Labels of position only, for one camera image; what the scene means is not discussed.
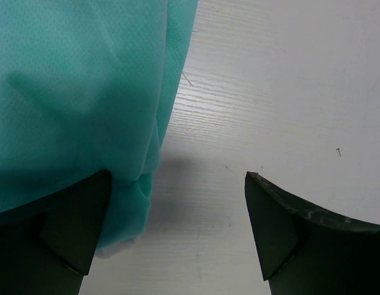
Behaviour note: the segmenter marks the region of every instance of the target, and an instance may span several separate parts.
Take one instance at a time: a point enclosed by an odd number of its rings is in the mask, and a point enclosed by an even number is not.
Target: teal nonwovenfabric
[[[0,212],[101,169],[99,248],[140,234],[197,0],[0,0]]]

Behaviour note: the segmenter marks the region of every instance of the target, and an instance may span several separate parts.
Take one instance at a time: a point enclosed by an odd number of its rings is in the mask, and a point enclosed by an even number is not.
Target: teal fabric
[[[197,0],[0,0],[0,212],[108,169],[99,248],[139,235]]]

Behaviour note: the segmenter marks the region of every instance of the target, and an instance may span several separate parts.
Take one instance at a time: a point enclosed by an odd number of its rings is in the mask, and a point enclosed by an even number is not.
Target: white wood grain surface
[[[200,0],[195,29],[147,231],[83,295],[270,294],[247,170],[380,223],[380,0]]]

